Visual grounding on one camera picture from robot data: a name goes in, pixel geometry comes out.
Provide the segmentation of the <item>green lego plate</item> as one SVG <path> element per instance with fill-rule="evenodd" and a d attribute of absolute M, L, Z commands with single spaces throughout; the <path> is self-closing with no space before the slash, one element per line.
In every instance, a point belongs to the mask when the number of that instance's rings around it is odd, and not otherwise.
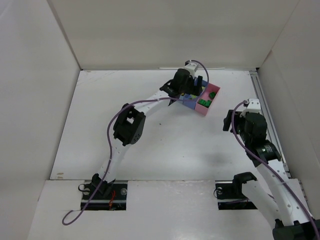
<path fill-rule="evenodd" d="M 201 105 L 201 106 L 205 106 L 205 105 L 207 104 L 207 101 L 204 100 L 204 99 L 200 99 L 200 100 L 198 101 L 198 104 Z"/>

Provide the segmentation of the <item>green numbered lego cube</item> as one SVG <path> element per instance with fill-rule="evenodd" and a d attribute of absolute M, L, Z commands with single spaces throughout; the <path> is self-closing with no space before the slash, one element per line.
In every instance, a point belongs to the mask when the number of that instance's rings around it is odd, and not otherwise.
<path fill-rule="evenodd" d="M 215 96 L 216 96 L 216 93 L 215 93 L 215 92 L 211 92 L 211 93 L 209 93 L 209 95 L 208 95 L 208 97 L 209 97 L 211 100 L 213 100 L 213 99 L 215 98 Z"/>

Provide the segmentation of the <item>dark green lego brick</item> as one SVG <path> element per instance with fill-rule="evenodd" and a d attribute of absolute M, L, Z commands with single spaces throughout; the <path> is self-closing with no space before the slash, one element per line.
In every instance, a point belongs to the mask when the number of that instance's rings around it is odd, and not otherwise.
<path fill-rule="evenodd" d="M 211 105 L 212 101 L 211 100 L 207 100 L 206 103 L 205 103 L 205 107 L 206 108 L 209 108 L 210 105 Z"/>

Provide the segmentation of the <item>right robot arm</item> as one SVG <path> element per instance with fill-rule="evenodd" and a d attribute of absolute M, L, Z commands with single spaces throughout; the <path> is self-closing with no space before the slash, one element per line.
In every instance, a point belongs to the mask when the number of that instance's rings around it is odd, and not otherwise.
<path fill-rule="evenodd" d="M 318 240 L 320 221 L 315 219 L 289 186 L 277 148 L 267 140 L 267 122 L 259 112 L 230 109 L 223 130 L 230 131 L 266 182 L 270 194 L 251 172 L 233 177 L 236 192 L 247 197 L 267 220 L 275 240 Z"/>

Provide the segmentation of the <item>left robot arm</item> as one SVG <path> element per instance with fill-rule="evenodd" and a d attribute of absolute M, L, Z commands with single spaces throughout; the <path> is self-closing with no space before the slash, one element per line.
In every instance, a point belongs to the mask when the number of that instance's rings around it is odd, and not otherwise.
<path fill-rule="evenodd" d="M 100 170 L 92 176 L 95 193 L 107 197 L 116 179 L 117 168 L 130 146 L 142 137 L 147 117 L 175 102 L 183 102 L 182 94 L 201 96 L 202 76 L 196 76 L 199 64 L 191 61 L 179 68 L 173 79 L 166 82 L 151 97 L 126 103 L 107 126 L 107 141 L 110 155 Z"/>

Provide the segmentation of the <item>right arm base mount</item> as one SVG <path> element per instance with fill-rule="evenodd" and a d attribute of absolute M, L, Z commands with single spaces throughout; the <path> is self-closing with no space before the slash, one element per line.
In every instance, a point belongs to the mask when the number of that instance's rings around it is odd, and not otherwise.
<path fill-rule="evenodd" d="M 251 172 L 234 175 L 232 180 L 215 182 L 213 196 L 217 199 L 219 210 L 256 210 L 257 207 L 242 193 L 242 185 L 248 181 L 256 181 Z"/>

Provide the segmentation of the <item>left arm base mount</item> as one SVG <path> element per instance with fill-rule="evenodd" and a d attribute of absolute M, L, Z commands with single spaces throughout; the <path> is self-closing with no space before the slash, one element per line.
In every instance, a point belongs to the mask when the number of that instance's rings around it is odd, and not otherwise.
<path fill-rule="evenodd" d="M 78 186 L 82 193 L 80 209 L 85 211 L 125 211 L 127 208 L 128 182 L 113 180 L 107 183 L 105 180 L 94 191 L 101 179 L 95 174 L 91 181 L 85 181 Z"/>

